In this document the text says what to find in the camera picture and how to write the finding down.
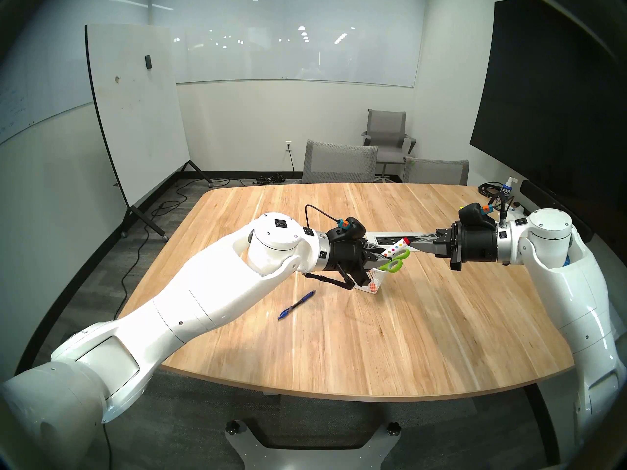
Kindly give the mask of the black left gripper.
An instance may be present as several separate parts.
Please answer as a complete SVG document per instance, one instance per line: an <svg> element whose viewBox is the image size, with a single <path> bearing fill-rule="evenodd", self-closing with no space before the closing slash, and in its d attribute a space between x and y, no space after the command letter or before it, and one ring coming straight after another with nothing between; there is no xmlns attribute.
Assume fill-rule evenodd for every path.
<svg viewBox="0 0 627 470"><path fill-rule="evenodd" d="M387 264L387 257L368 256L368 253L384 255L385 252L385 247L367 244L366 238L330 242L327 271L340 273L343 281L328 278L327 283L340 288L367 286L371 282L368 270Z"/></svg>

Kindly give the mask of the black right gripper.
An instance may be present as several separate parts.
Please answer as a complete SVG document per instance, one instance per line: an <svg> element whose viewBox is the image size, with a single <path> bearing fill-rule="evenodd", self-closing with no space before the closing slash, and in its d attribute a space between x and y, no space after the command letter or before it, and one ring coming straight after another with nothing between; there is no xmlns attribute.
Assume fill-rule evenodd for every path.
<svg viewBox="0 0 627 470"><path fill-rule="evenodd" d="M455 222L451 230L420 234L412 237L411 243L417 251L433 254L437 258L450 258L450 269L461 271L463 263L496 262L497 238L495 222L483 222L478 226Z"/></svg>

